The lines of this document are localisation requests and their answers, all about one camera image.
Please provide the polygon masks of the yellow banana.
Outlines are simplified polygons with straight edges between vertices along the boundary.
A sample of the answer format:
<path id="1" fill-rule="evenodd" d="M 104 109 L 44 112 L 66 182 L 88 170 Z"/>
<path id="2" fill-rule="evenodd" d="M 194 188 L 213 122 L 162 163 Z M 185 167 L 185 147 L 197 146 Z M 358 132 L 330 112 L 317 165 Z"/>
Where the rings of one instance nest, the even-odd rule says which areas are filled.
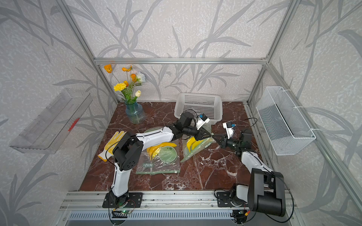
<path id="1" fill-rule="evenodd" d="M 194 151 L 196 148 L 198 148 L 202 143 L 204 142 L 204 140 L 199 140 L 199 141 L 195 141 L 194 143 L 191 144 L 190 146 L 190 151 Z"/>
<path id="2" fill-rule="evenodd" d="M 192 145 L 196 142 L 195 138 L 194 137 L 191 137 L 187 140 L 187 143 L 186 143 L 186 147 L 188 149 L 189 152 L 192 151 Z"/>

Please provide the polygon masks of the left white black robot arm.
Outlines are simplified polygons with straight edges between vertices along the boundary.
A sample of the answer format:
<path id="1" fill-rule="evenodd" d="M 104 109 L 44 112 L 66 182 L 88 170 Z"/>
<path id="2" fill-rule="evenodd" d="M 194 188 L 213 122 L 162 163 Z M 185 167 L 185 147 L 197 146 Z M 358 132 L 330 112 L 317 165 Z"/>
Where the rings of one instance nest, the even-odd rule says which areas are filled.
<path id="1" fill-rule="evenodd" d="M 115 198 L 128 193 L 130 174 L 132 168 L 138 164 L 142 151 L 177 140 L 183 135 L 194 137 L 197 141 L 209 138 L 211 133 L 202 128 L 209 122 L 210 119 L 205 114 L 194 118 L 193 113 L 184 112 L 177 122 L 159 130 L 148 133 L 126 133 L 120 141 L 116 142 L 113 150 L 115 174 L 109 193 Z"/>

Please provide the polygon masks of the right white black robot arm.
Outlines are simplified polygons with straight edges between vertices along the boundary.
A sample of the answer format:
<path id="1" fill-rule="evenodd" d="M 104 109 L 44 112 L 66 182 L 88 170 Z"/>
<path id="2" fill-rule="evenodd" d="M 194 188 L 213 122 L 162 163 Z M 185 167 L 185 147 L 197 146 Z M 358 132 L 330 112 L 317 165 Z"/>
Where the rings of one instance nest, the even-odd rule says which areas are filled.
<path id="1" fill-rule="evenodd" d="M 250 172 L 249 185 L 234 184 L 225 204 L 247 206 L 251 211 L 283 217 L 286 213 L 285 184 L 281 173 L 267 167 L 251 148 L 252 135 L 246 130 L 234 139 L 228 135 L 213 135 L 221 148 L 230 148 Z"/>

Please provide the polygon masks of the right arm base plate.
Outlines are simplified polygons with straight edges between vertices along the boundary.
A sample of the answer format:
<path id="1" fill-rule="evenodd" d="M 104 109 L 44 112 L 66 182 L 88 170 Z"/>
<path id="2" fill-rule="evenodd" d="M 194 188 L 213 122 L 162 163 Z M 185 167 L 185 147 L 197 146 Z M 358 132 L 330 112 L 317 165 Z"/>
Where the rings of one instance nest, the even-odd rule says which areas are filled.
<path id="1" fill-rule="evenodd" d="M 226 190 L 215 190 L 214 196 L 217 200 L 218 207 L 240 207 L 241 204 L 234 204 L 231 199 L 231 192 Z"/>

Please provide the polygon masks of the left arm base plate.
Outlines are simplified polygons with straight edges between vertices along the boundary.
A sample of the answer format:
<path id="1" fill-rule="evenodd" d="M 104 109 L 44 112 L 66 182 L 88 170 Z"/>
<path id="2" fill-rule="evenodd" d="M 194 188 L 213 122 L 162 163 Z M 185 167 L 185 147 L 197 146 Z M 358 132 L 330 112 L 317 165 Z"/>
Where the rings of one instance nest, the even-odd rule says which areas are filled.
<path id="1" fill-rule="evenodd" d="M 143 193 L 126 192 L 116 197 L 112 191 L 106 194 L 102 208 L 140 208 Z"/>

